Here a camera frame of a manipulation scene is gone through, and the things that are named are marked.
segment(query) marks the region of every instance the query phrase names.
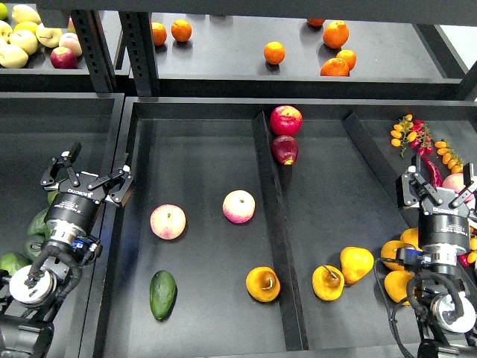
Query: tray divider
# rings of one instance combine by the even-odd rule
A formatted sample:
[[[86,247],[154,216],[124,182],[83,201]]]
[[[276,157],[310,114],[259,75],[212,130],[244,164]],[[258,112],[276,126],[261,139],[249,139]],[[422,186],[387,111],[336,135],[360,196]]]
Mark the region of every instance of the tray divider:
[[[263,112],[253,119],[253,139],[274,270],[282,287],[279,294],[279,305],[285,347],[287,351],[307,351],[309,349],[308,338],[297,273],[288,239],[285,203],[277,165],[271,154],[272,136]]]
[[[351,113],[342,123],[348,136],[350,136],[350,139],[356,145],[359,153],[366,160],[366,163],[378,178],[382,187],[393,202],[397,203],[396,179],[402,173],[397,173],[394,170],[356,114]],[[417,226],[417,216],[415,213],[406,210],[400,210],[400,213],[409,227]]]

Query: red apple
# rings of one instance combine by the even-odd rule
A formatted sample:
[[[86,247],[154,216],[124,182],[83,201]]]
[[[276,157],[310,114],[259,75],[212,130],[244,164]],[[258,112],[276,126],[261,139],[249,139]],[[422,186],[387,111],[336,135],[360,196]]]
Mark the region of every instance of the red apple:
[[[151,229],[161,239],[176,239],[184,228],[186,228],[186,214],[176,205],[161,205],[151,214]]]
[[[464,174],[456,173],[449,175],[444,182],[442,183],[442,187],[446,189],[452,189],[455,192],[461,192],[461,190],[465,187],[464,185]],[[474,194],[472,194],[469,198],[466,199],[466,203],[474,199]]]
[[[236,190],[225,197],[222,210],[231,222],[243,224],[248,222],[255,212],[255,199],[245,190]]]
[[[271,153],[278,163],[291,166],[297,161],[298,143],[292,136],[278,136],[271,145]]]
[[[274,109],[270,118],[271,130],[277,136],[294,136],[300,130],[303,118],[298,109],[280,106]]]
[[[56,47],[51,52],[51,64],[55,69],[77,69],[78,60],[76,55],[70,48]]]

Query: pink fruit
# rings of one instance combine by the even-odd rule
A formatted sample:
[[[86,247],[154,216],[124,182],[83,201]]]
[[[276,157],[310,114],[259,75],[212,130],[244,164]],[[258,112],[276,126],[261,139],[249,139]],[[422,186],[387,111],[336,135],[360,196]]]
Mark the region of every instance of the pink fruit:
[[[151,214],[151,229],[161,239],[176,239],[186,227],[186,214],[173,204],[164,204]]]
[[[235,224],[248,222],[255,212],[255,199],[245,190],[229,193],[222,205],[224,215]]]
[[[444,182],[442,183],[443,188],[452,189],[455,192],[461,192],[461,190],[465,187],[464,185],[464,174],[463,173],[456,173],[449,175]],[[466,199],[466,203],[474,199],[474,194],[472,194],[469,198]]]
[[[294,136],[301,128],[303,117],[298,109],[292,106],[280,106],[271,114],[271,130],[277,136]]]
[[[271,145],[271,152],[278,163],[291,166],[297,161],[298,143],[292,136],[278,136]]]

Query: apple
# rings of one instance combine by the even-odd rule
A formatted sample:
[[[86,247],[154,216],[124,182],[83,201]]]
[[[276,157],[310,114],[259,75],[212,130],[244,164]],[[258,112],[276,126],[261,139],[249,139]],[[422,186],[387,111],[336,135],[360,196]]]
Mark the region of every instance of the apple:
[[[0,65],[6,69],[21,69],[28,62],[28,54],[17,45],[0,47]]]
[[[12,27],[5,21],[0,20],[0,39],[8,42],[10,34],[13,32]]]
[[[43,24],[39,24],[37,28],[38,41],[49,48],[58,47],[62,34],[60,28],[46,28]]]
[[[294,136],[300,130],[303,117],[295,107],[280,106],[272,112],[270,123],[277,136]]]
[[[66,29],[68,32],[76,34],[75,26],[73,25],[73,19],[70,16],[68,20],[68,28]]]
[[[255,199],[245,190],[229,193],[222,205],[224,215],[235,224],[248,222],[255,212]]]
[[[271,145],[271,152],[278,163],[292,166],[297,161],[298,143],[292,136],[278,136]]]
[[[27,54],[34,54],[38,49],[37,37],[29,30],[18,30],[10,35],[10,43],[22,48]]]
[[[32,7],[25,4],[19,4],[13,7],[12,19],[17,24],[24,21],[32,21],[39,24],[42,21],[40,19],[40,15],[38,15],[38,12],[36,12],[35,9],[33,9]]]
[[[56,47],[51,52],[50,60],[55,69],[78,68],[78,60],[76,60],[75,53],[67,47]]]
[[[76,57],[80,57],[83,54],[77,34],[67,32],[66,34],[61,35],[59,45],[73,50]]]
[[[449,175],[444,182],[442,183],[442,187],[446,189],[452,189],[455,192],[461,192],[461,190],[465,187],[464,185],[464,174],[463,173],[456,173]],[[465,200],[465,202],[469,202],[474,199],[474,194],[472,194],[469,198]]]
[[[186,228],[186,214],[176,205],[161,205],[151,214],[151,229],[161,239],[175,239],[184,228]]]

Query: yellow pear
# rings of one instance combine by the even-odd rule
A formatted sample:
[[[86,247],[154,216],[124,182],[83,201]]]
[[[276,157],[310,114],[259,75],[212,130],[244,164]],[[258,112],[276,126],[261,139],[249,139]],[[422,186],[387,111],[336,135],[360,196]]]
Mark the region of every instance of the yellow pear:
[[[313,272],[312,285],[316,296],[322,300],[337,300],[343,293],[343,274],[334,266],[322,265]]]
[[[366,248],[349,246],[340,255],[341,271],[347,286],[355,285],[373,269],[374,257]]]
[[[40,19],[40,15],[38,15],[38,12],[36,12],[35,9],[33,9],[32,7],[25,4],[19,4],[13,7],[12,19],[17,24],[24,21],[32,21],[39,24],[42,21]]]

